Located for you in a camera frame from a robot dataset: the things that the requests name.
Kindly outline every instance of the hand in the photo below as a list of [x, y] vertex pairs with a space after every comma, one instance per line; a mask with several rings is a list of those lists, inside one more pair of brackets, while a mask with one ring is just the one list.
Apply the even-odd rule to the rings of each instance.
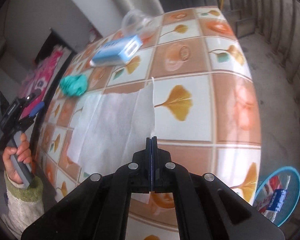
[[17, 171], [13, 167], [12, 161], [10, 160], [10, 156], [17, 153], [18, 155], [18, 162], [23, 161], [23, 163], [31, 163], [32, 162], [32, 157], [31, 157], [31, 150], [29, 149], [29, 142], [27, 141], [27, 136], [23, 133], [20, 136], [20, 141], [21, 144], [19, 145], [18, 149], [14, 147], [9, 147], [7, 146], [4, 149], [2, 159], [4, 166], [7, 171], [7, 175], [9, 178], [17, 183], [17, 184], [22, 184], [22, 180], [20, 176], [18, 175]]

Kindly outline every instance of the tissue box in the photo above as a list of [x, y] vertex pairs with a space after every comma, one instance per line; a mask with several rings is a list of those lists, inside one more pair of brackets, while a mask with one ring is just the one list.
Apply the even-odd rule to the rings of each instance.
[[125, 65], [141, 46], [142, 41], [137, 35], [109, 41], [93, 56], [90, 65], [93, 67]]

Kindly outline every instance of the green cloth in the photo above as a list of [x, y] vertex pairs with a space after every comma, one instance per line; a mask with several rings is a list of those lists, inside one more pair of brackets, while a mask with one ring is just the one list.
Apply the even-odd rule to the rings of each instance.
[[6, 181], [7, 189], [17, 199], [25, 202], [36, 202], [42, 198], [43, 183], [37, 176], [34, 177], [30, 186], [27, 189], [16, 188], [12, 185], [7, 177], [7, 172], [4, 172], [4, 180]]
[[66, 76], [59, 84], [62, 92], [66, 96], [81, 96], [88, 87], [88, 79], [85, 75]]

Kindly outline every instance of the metal screw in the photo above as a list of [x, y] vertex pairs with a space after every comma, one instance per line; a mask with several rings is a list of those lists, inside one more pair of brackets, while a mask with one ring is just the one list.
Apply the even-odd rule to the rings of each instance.
[[204, 175], [204, 179], [207, 181], [213, 181], [214, 180], [214, 176], [211, 173], [207, 173]]
[[128, 165], [128, 168], [129, 168], [130, 170], [136, 170], [138, 167], [139, 167], [138, 163], [130, 163], [130, 164]]
[[176, 165], [174, 163], [166, 163], [166, 168], [172, 170], [176, 167]]
[[100, 175], [99, 173], [94, 173], [94, 174], [92, 174], [92, 175], [90, 176], [90, 179], [91, 179], [92, 181], [98, 181], [98, 180], [101, 179], [101, 175]]

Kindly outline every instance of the paper towel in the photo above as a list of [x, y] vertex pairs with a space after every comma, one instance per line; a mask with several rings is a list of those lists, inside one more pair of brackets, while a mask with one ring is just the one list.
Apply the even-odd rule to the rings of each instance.
[[130, 94], [92, 94], [84, 103], [67, 155], [88, 174], [111, 174], [145, 149], [153, 130], [152, 83]]

